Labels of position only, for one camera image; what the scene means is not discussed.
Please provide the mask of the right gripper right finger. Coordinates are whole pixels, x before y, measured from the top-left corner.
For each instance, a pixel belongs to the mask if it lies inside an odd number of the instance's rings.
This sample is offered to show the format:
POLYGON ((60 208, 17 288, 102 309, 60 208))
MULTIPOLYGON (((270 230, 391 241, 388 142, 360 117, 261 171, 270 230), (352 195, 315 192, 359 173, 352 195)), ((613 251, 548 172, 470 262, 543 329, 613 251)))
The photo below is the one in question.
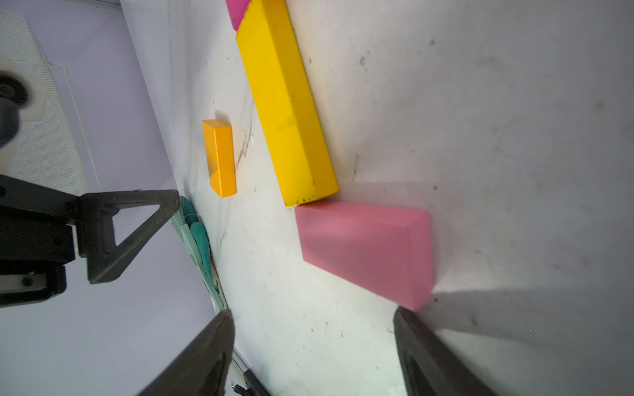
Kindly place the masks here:
POLYGON ((422 322, 417 313, 399 307, 393 323, 407 394, 495 394, 422 322))

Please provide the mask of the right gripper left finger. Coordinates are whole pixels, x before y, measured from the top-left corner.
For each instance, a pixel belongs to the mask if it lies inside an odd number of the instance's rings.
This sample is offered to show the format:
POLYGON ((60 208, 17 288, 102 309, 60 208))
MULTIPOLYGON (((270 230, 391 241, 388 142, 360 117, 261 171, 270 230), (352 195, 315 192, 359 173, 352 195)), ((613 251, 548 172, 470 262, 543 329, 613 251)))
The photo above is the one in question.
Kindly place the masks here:
POLYGON ((235 326, 222 310, 145 389, 142 395, 223 395, 234 350, 235 326))

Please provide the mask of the pink block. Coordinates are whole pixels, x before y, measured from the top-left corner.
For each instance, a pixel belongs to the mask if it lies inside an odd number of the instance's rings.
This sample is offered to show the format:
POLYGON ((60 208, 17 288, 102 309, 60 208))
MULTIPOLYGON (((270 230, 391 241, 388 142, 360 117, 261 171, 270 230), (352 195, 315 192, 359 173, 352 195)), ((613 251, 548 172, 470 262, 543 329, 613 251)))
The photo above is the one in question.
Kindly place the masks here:
POLYGON ((306 262, 419 310, 435 285, 432 219, 428 212, 345 201, 297 206, 306 262))

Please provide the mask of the orange block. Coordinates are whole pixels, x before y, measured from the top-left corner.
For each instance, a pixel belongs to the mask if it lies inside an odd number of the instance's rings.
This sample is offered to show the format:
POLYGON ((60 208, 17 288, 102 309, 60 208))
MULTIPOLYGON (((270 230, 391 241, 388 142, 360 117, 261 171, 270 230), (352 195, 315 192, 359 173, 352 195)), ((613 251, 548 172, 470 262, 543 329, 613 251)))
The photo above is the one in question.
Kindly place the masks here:
POLYGON ((220 198, 237 192, 231 125, 222 120, 203 120, 203 136, 211 188, 220 198))

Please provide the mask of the yellow block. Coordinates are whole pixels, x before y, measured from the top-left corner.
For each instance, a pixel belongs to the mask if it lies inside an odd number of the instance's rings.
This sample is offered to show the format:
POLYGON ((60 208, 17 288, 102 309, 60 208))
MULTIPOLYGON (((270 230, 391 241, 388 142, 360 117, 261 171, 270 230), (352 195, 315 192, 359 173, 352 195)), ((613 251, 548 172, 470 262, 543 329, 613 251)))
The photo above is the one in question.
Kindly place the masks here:
POLYGON ((335 194, 335 170, 285 2, 252 1, 236 40, 285 206, 335 194))

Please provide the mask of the magenta block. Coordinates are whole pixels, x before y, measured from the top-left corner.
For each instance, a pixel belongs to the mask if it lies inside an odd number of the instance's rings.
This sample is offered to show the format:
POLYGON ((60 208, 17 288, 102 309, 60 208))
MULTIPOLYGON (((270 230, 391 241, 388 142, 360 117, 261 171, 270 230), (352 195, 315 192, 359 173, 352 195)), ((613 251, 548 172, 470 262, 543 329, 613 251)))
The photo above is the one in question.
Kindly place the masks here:
POLYGON ((235 31, 239 30, 244 14, 249 8, 250 0, 226 0, 229 18, 235 31))

